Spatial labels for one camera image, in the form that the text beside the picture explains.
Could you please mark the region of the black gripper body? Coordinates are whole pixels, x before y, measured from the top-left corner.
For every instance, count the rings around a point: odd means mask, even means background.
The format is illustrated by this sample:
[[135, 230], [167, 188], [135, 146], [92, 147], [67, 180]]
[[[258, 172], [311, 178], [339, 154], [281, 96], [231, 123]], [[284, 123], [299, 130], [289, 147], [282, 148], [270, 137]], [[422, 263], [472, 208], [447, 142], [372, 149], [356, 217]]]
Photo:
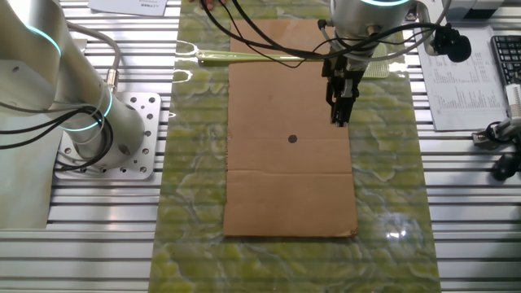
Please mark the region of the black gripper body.
[[324, 59], [322, 77], [326, 78], [326, 85], [332, 88], [343, 88], [345, 81], [351, 81], [352, 87], [357, 88], [366, 71], [365, 67], [355, 67], [345, 56]]

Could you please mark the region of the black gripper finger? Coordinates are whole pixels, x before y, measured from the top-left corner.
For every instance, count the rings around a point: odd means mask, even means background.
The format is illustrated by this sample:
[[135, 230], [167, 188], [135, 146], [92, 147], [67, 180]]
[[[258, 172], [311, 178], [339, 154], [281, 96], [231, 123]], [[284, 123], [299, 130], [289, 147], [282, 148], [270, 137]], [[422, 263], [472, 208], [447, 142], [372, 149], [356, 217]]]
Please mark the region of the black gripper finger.
[[339, 110], [336, 102], [336, 87], [337, 87], [337, 78], [329, 77], [326, 85], [326, 102], [331, 107], [331, 123], [337, 123], [339, 118]]
[[339, 103], [339, 114], [338, 114], [338, 126], [346, 127], [351, 114], [354, 103], [359, 97], [358, 82], [356, 80], [347, 79], [344, 82], [344, 88], [340, 92], [338, 98]]

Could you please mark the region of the person's right hand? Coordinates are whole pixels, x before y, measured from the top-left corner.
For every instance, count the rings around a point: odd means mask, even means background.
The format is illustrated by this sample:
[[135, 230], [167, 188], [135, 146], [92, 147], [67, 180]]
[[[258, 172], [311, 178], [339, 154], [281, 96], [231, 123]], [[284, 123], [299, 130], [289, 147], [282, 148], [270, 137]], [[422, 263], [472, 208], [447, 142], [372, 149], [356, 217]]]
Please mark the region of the person's right hand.
[[226, 0], [189, 0], [189, 2], [196, 3], [201, 10], [206, 8], [209, 11], [212, 11], [215, 6], [225, 6], [227, 3]]

